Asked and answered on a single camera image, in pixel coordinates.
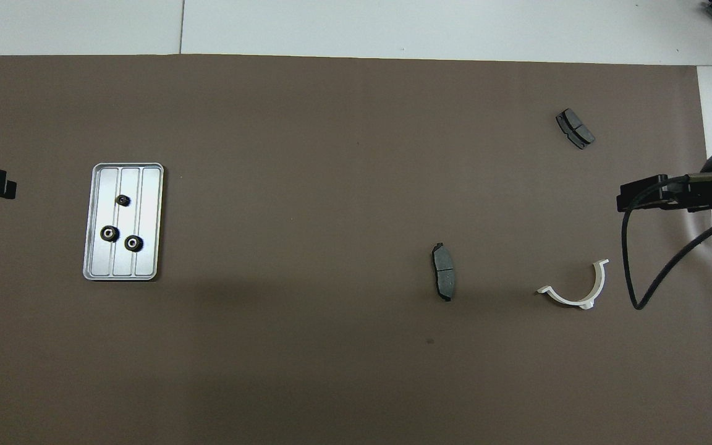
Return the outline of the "long grey brake pad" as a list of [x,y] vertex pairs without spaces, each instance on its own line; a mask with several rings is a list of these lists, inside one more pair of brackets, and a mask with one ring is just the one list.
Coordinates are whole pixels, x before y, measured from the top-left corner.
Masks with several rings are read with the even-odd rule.
[[445,302],[451,302],[455,292],[456,277],[450,251],[439,242],[431,252],[437,294]]

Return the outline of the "short grey brake pad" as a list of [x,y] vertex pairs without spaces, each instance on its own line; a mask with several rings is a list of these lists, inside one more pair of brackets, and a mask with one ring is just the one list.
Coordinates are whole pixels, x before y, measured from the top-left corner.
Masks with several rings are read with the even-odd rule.
[[579,149],[595,143],[596,138],[588,130],[579,116],[571,109],[565,109],[556,116],[556,123],[568,141]]

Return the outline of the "silver metal tray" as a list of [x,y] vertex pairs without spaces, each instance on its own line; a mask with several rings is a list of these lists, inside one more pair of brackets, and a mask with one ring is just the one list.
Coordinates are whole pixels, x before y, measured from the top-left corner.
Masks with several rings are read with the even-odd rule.
[[[152,281],[158,275],[164,167],[160,163],[99,163],[91,170],[87,231],[82,274],[88,281]],[[118,195],[128,195],[130,206],[119,206]],[[100,237],[112,225],[121,236],[116,242]],[[127,236],[144,240],[139,252],[124,247]]]

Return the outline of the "white curved plastic bracket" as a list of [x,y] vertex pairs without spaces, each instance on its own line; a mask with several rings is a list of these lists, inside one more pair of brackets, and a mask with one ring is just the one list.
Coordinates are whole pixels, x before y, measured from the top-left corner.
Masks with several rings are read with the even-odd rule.
[[602,259],[593,262],[594,268],[594,283],[591,287],[590,292],[586,296],[577,300],[568,300],[562,298],[559,293],[552,286],[543,286],[536,290],[539,295],[546,295],[549,299],[554,302],[561,304],[562,306],[576,307],[581,310],[590,310],[594,307],[595,301],[601,295],[606,284],[606,264],[610,262],[610,259]]

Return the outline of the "brown table mat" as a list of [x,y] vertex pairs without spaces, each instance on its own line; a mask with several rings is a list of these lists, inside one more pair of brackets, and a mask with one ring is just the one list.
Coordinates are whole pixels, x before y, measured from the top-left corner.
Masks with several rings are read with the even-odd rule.
[[[705,157],[694,67],[0,58],[0,445],[712,445],[712,243],[636,311],[615,204]],[[99,163],[152,281],[82,274]]]

